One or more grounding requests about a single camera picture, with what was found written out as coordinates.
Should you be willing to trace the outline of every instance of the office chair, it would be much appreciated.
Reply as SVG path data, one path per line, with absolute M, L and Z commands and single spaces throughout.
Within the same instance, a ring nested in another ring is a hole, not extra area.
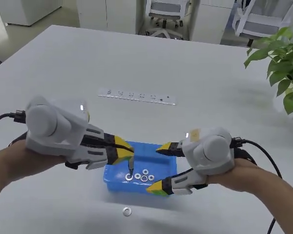
M 270 37 L 291 24 L 292 12 L 293 0 L 238 0 L 232 27 L 236 36 Z
M 157 18 L 156 25 L 163 20 L 162 28 L 149 28 L 146 30 L 146 36 L 156 37 L 160 34 L 170 39 L 170 34 L 183 39 L 183 35 L 173 30 L 167 29 L 167 20 L 175 22 L 175 28 L 183 27 L 183 19 L 189 8 L 190 0 L 147 0 L 146 15 L 151 19 Z

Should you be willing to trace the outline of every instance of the table surface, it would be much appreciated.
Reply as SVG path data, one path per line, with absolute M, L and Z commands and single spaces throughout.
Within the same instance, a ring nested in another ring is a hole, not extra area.
M 272 107 L 269 61 L 245 70 L 246 57 L 239 47 L 51 26 L 0 65 L 0 114 L 41 94 L 86 99 L 90 123 L 131 141 L 161 144 L 222 126 L 264 146 L 293 185 L 293 130 Z M 100 87 L 168 94 L 178 105 L 98 97 Z M 0 149 L 24 131 L 0 121 Z M 273 170 L 260 151 L 246 149 Z M 177 163 L 180 172 L 189 168 Z M 254 196 L 217 185 L 162 198 L 110 194 L 102 177 L 103 168 L 59 165 L 12 183 L 0 195 L 0 234 L 253 234 L 265 233 L 272 218 Z

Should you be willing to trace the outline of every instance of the metal washer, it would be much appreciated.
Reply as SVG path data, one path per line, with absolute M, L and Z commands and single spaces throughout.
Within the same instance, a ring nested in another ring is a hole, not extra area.
M 141 179 L 141 174 L 140 174 L 140 173 L 136 173 L 136 174 L 135 174 L 135 178 L 136 178 L 136 179 Z
M 129 173 L 126 174 L 126 176 L 125 176 L 125 179 L 126 179 L 127 181 L 131 181 L 131 180 L 133 179 L 133 176 L 131 176 L 131 177 L 129 177 L 129 176 L 130 176 Z
M 130 207 L 125 207 L 125 208 L 123 208 L 123 215 L 124 215 L 124 216 L 128 217 L 128 216 L 131 215 L 131 213 L 132 213 L 132 210 L 131 210 Z
M 147 181 L 148 181 L 148 178 L 147 178 L 146 175 L 143 175 L 143 176 L 141 176 L 140 180 L 141 180 L 142 182 L 147 182 Z
M 154 180 L 154 175 L 149 175 L 149 176 L 148 176 L 148 179 L 149 179 L 150 181 L 153 181 L 153 180 Z
M 142 170 L 142 173 L 143 173 L 144 175 L 148 175 L 148 170 L 147 170 L 147 169 L 143 169 L 143 170 Z

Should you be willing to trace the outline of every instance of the electrical outlet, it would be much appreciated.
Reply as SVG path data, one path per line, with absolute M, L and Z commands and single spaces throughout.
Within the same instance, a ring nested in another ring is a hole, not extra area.
M 118 98 L 132 101 L 145 101 L 167 105 L 176 105 L 176 98 L 163 94 L 146 94 L 141 92 L 124 91 L 120 89 L 100 88 L 98 96 L 107 98 Z

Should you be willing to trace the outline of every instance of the blue plastic tray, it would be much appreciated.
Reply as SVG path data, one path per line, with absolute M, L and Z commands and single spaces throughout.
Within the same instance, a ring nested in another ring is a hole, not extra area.
M 128 161 L 117 165 L 106 165 L 103 180 L 111 192 L 130 192 L 149 194 L 146 188 L 152 183 L 177 174 L 176 157 L 164 156 L 156 153 L 161 145 L 147 144 L 140 142 L 128 142 L 135 151 L 134 172 L 142 174 L 143 169 L 148 169 L 149 175 L 154 175 L 153 181 L 142 182 L 133 177 L 131 181 L 126 181 L 125 175 L 129 173 Z

